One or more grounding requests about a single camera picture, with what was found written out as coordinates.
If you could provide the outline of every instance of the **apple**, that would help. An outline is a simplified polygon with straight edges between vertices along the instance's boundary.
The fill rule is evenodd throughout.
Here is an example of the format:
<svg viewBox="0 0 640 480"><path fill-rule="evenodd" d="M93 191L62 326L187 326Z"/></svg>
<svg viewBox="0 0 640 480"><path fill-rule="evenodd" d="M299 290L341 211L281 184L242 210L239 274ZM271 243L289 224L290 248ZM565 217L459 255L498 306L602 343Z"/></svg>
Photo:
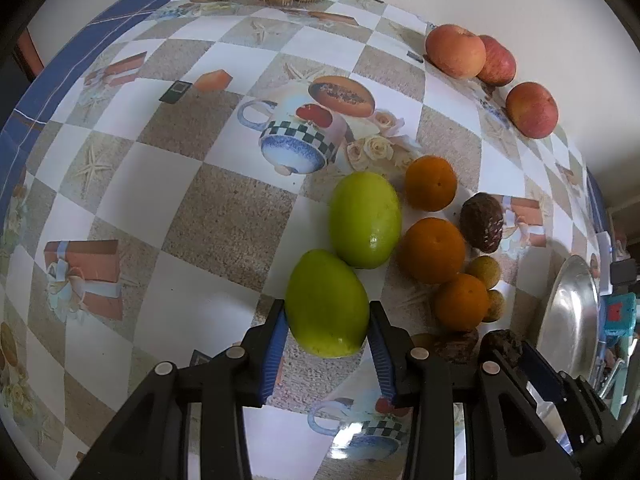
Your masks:
<svg viewBox="0 0 640 480"><path fill-rule="evenodd" d="M491 36L479 36L486 50L486 61L478 79L492 86L508 85L516 77L516 60L513 54Z"/></svg>
<svg viewBox="0 0 640 480"><path fill-rule="evenodd" d="M524 136L543 139L558 124L558 105L541 84L520 83L507 95L507 115Z"/></svg>
<svg viewBox="0 0 640 480"><path fill-rule="evenodd" d="M477 76L486 61L482 40L457 25L434 28L427 36L425 48L429 60L445 74L456 79Z"/></svg>

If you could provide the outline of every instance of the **printed starfish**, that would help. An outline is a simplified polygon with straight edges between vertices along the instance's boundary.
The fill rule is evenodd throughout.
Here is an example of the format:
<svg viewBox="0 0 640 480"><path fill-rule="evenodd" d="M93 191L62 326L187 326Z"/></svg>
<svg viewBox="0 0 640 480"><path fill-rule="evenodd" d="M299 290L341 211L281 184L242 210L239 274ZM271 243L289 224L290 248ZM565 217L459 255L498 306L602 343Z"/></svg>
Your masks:
<svg viewBox="0 0 640 480"><path fill-rule="evenodd" d="M94 177L98 176L99 171L113 171L113 166L109 164L99 164L94 153L94 145L89 144L87 150L87 163L82 166L74 176L83 176L85 181L82 185L82 198L86 196L86 192L89 190L89 185Z"/></svg>
<svg viewBox="0 0 640 480"><path fill-rule="evenodd" d="M264 25L256 22L255 20L251 20L251 28L254 30L255 42L258 45L261 45L264 41L264 37L267 34Z"/></svg>
<svg viewBox="0 0 640 480"><path fill-rule="evenodd" d="M313 79L320 77L321 74L324 75L324 66L311 68L306 72L302 72L301 70L297 69L293 64L285 62L284 70L289 75L289 78L303 82L303 83L309 83L309 84L311 84Z"/></svg>

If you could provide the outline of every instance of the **tablecloth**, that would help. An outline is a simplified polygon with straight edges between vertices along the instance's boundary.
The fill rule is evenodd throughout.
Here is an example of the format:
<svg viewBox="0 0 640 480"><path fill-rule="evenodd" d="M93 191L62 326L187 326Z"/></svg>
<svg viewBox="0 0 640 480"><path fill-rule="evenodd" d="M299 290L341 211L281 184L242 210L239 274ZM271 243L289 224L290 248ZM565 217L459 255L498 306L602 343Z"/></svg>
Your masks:
<svg viewBox="0 0 640 480"><path fill-rule="evenodd" d="M526 332L569 254L597 267L572 138L558 126L526 139L503 110L512 85L456 81L425 62L432 28L379 0L306 11L123 0L52 61L0 136L0 318L15 341L0 413L30 443L41 477L68 478L158 361L186 366L194 351L215 355L262 322L299 257L331 250L328 199L345 174L376 171L402 196L406 166L435 154L459 186L432 216L456 223L476 192L498 197L506 313L481 335ZM313 121L279 106L324 76L363 85L373 116L333 114L333 129L318 136ZM261 139L274 127L311 133L313 155L270 152ZM402 210L403 230L426 216L404 200ZM105 263L82 259L87 248ZM91 272L113 286L91 289ZM431 289L393 257L356 272L391 323L412 335L440 331ZM380 402L366 345L322 360L289 336L274 395L245 411L254 478L396 478L410 415ZM371 438L345 440L350 424L370 427Z"/></svg>

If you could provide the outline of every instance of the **wall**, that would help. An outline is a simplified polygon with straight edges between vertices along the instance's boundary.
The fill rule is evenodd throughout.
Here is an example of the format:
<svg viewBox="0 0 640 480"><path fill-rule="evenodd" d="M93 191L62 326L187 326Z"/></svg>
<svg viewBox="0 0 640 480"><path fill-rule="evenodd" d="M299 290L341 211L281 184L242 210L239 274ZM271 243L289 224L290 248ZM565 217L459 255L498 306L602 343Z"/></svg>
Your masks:
<svg viewBox="0 0 640 480"><path fill-rule="evenodd" d="M30 25L44 61L116 0L49 0ZM603 0L386 0L495 36L544 84L609 202L640 187L640 52Z"/></svg>

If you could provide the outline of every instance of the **green lemon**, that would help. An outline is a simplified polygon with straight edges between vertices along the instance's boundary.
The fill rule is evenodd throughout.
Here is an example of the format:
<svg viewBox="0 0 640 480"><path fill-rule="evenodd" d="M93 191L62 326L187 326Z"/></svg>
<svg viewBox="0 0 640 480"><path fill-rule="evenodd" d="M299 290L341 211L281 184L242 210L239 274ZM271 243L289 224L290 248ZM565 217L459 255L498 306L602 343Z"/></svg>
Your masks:
<svg viewBox="0 0 640 480"><path fill-rule="evenodd" d="M400 240L402 213L396 190L382 176L352 173L335 187L329 233L335 252L352 267L374 269Z"/></svg>
<svg viewBox="0 0 640 480"><path fill-rule="evenodd" d="M367 293L351 267L328 251L314 249L300 258L284 306L293 337L310 354L352 355L367 335Z"/></svg>

